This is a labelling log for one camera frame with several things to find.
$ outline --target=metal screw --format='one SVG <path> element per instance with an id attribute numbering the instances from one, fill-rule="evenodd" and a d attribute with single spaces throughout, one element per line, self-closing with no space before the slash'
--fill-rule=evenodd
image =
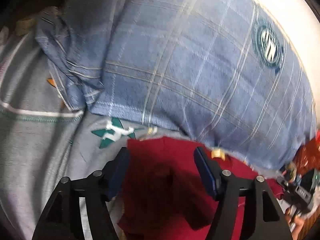
<path id="1" fill-rule="evenodd" d="M 259 181 L 259 182 L 264 182 L 264 177 L 262 177 L 262 176 L 257 176 L 256 177 L 256 179 L 257 179 L 257 181 Z"/>
<path id="2" fill-rule="evenodd" d="M 69 181 L 69 177 L 63 177 L 60 180 L 61 183 L 67 183 L 68 181 Z"/>
<path id="3" fill-rule="evenodd" d="M 95 177 L 99 177 L 102 175 L 102 171 L 100 171 L 100 170 L 94 171 L 92 175 Z"/>
<path id="4" fill-rule="evenodd" d="M 229 177 L 229 176 L 231 175 L 231 171 L 229 171 L 229 170 L 223 170 L 223 171 L 222 171 L 222 174 L 223 174 L 224 176 Z"/>

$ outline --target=dark red cloth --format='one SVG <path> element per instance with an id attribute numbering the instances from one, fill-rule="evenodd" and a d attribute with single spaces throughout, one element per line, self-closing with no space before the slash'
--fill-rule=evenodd
<path id="1" fill-rule="evenodd" d="M 123 183 L 124 215 L 119 222 L 128 240 L 205 239 L 218 203 L 201 183 L 193 159 L 198 146 L 203 147 L 168 137 L 128 141 L 131 162 Z M 235 158 L 215 160 L 238 177 L 257 176 Z M 275 180 L 267 182 L 276 196 L 283 193 Z M 243 215 L 244 197 L 239 198 L 232 240 L 240 237 Z"/>

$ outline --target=round logo patch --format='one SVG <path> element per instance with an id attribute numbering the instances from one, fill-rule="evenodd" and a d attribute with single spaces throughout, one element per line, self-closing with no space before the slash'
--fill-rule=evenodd
<path id="1" fill-rule="evenodd" d="M 255 24 L 252 44 L 255 46 L 254 49 L 260 63 L 269 68 L 274 68 L 277 74 L 283 65 L 284 49 L 268 22 L 258 21 Z"/>

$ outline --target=human hand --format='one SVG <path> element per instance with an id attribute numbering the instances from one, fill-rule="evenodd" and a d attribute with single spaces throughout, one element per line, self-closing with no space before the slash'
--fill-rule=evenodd
<path id="1" fill-rule="evenodd" d="M 301 217 L 296 216 L 292 221 L 292 217 L 290 216 L 290 212 L 291 212 L 291 207 L 286 209 L 286 211 L 284 213 L 284 218 L 288 222 L 289 226 L 290 226 L 291 222 L 294 222 L 296 224 L 296 227 L 294 228 L 294 230 L 292 231 L 291 234 L 292 234 L 292 239 L 297 240 L 298 235 L 303 227 L 304 220 Z"/>

